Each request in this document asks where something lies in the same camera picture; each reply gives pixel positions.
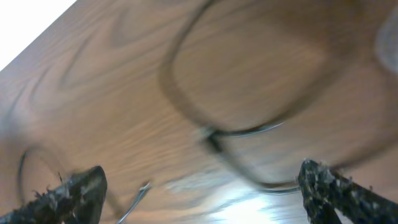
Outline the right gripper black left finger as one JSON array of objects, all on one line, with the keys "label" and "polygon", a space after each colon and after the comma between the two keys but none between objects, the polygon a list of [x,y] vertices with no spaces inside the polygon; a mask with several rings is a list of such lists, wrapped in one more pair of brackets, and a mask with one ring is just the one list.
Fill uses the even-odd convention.
[{"label": "right gripper black left finger", "polygon": [[98,224],[108,183],[101,166],[72,177],[1,217],[1,224]]}]

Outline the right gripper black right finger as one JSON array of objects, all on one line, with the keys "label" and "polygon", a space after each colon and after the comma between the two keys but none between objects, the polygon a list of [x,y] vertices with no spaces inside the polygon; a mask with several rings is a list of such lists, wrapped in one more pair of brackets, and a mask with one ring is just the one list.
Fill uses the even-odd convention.
[{"label": "right gripper black right finger", "polygon": [[303,161],[298,175],[310,223],[397,223],[397,204],[313,160]]}]

